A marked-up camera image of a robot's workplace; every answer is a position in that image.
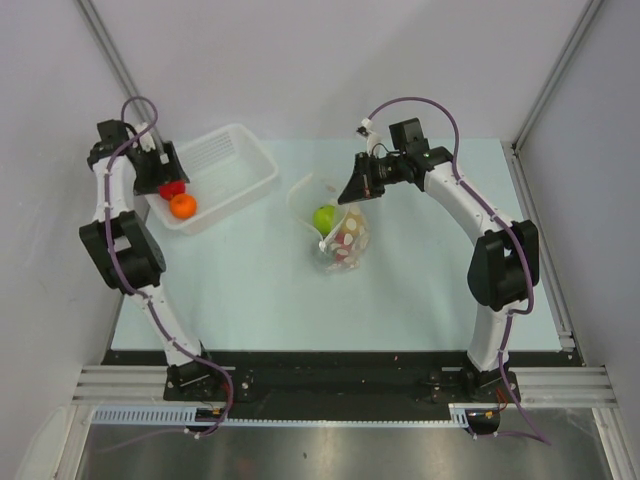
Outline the orange fruit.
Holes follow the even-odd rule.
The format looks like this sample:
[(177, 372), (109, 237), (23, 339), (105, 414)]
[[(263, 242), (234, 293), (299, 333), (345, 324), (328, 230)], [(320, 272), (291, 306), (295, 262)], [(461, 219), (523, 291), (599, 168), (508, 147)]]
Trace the orange fruit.
[(169, 200), (169, 211), (179, 220), (192, 218), (197, 210), (197, 200), (187, 193), (176, 194)]

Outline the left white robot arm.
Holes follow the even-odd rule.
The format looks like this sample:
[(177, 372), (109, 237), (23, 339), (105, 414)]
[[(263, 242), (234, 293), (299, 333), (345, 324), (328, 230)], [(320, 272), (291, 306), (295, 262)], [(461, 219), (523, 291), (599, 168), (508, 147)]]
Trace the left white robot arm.
[(221, 376), (203, 345), (180, 320), (161, 283), (166, 271), (162, 250), (135, 210), (135, 198), (157, 194), (172, 183), (189, 181), (172, 143), (143, 147), (149, 127), (136, 131), (123, 120), (97, 125), (100, 141), (91, 149), (88, 165), (96, 178), (93, 219), (79, 228), (79, 237), (106, 285), (129, 297), (161, 339), (170, 367), (200, 363), (186, 377), (197, 398), (214, 397)]

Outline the light green apple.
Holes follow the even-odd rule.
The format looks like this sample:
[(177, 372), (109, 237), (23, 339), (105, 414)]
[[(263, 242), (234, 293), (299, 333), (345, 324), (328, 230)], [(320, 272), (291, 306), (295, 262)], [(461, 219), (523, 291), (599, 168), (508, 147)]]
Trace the light green apple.
[(336, 208), (333, 205), (319, 207), (313, 214), (313, 226), (326, 237), (334, 228)]

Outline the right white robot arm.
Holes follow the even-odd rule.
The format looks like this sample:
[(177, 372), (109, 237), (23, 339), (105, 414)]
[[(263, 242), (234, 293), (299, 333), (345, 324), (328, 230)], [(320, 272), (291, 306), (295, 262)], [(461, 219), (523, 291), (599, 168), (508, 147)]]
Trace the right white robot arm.
[(365, 118), (357, 129), (366, 139), (366, 150), (355, 155), (338, 203), (377, 199), (386, 186), (406, 182), (436, 200), (468, 236), (474, 250), (467, 284), (478, 308), (467, 350), (474, 368), (461, 376), (461, 388), (469, 399), (484, 401), (497, 389), (492, 371), (508, 358), (508, 317), (532, 299), (539, 281), (538, 229), (530, 220), (501, 218), (457, 169), (454, 153), (429, 146), (418, 119), (389, 127), (394, 149), (383, 157), (375, 153), (380, 136), (372, 126)]

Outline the red apple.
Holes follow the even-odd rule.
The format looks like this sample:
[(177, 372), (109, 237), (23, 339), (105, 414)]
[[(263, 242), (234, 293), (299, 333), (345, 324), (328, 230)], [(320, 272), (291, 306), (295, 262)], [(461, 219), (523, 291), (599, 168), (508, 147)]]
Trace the red apple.
[(345, 245), (339, 245), (333, 251), (334, 261), (337, 263), (344, 262), (351, 255), (351, 250)]
[(183, 181), (170, 182), (158, 187), (159, 196), (166, 201), (171, 201), (175, 196), (185, 192), (186, 183)]

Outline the yellow pear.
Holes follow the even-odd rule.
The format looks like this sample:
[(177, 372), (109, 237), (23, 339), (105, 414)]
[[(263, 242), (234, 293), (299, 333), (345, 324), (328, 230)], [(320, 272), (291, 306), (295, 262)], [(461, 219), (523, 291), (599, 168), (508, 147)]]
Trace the yellow pear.
[(350, 219), (348, 222), (342, 224), (341, 229), (334, 237), (334, 240), (339, 245), (349, 247), (354, 242), (358, 233), (359, 225), (353, 219)]

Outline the clear dotted zip bag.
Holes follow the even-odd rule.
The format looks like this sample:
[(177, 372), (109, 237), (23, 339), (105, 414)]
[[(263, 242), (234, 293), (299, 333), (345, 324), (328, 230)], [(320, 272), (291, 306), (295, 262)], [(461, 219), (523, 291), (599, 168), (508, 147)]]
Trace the clear dotted zip bag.
[[(311, 259), (314, 265), (327, 273), (348, 271), (360, 266), (361, 257), (367, 249), (371, 238), (368, 219), (355, 204), (340, 205), (336, 184), (316, 173), (310, 173), (299, 180), (289, 190), (286, 205), (292, 217), (309, 235), (311, 241)], [(323, 237), (313, 226), (313, 214), (321, 206), (333, 205), (336, 208), (333, 230)], [(334, 261), (333, 251), (339, 246), (334, 237), (343, 223), (353, 219), (359, 225), (359, 233), (348, 247), (351, 255), (341, 263)]]

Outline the white plastic basket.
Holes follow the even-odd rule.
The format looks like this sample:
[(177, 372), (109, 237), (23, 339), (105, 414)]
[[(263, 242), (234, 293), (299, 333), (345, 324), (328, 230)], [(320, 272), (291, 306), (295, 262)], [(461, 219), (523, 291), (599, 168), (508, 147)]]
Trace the white plastic basket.
[(193, 217), (174, 217), (168, 202), (147, 195), (150, 211), (165, 228), (196, 235), (266, 196), (279, 169), (258, 138), (241, 124), (230, 124), (176, 146), (189, 183), (186, 192), (197, 201)]

